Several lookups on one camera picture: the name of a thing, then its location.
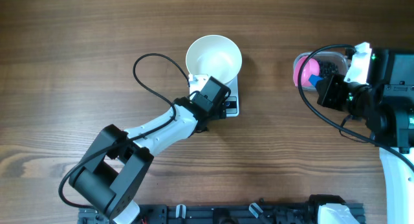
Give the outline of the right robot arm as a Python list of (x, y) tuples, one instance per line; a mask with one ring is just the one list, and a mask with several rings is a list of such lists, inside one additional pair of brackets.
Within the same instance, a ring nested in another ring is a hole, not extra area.
[(361, 80), (313, 83), (318, 104), (361, 118), (380, 148), (388, 223), (413, 222), (413, 52), (373, 49)]

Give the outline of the pink scoop blue handle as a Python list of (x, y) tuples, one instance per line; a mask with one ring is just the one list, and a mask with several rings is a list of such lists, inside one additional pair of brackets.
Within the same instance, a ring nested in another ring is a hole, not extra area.
[[(298, 73), (299, 69), (302, 66), (303, 62), (307, 59), (306, 56), (301, 57), (298, 62), (294, 66), (294, 74), (293, 74), (293, 81), (295, 86), (298, 86)], [(316, 59), (311, 58), (303, 68), (301, 74), (301, 84), (302, 87), (313, 87), (313, 85), (309, 82), (309, 78), (312, 76), (319, 76), (320, 75), (320, 65)]]

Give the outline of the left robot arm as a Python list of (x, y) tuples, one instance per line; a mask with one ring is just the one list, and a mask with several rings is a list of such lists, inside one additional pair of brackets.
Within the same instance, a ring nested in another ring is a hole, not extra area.
[(109, 221), (134, 222), (140, 207), (133, 198), (155, 156), (206, 131), (209, 121), (225, 118), (226, 99), (195, 93), (175, 99), (164, 114), (141, 126), (105, 127), (64, 182)]

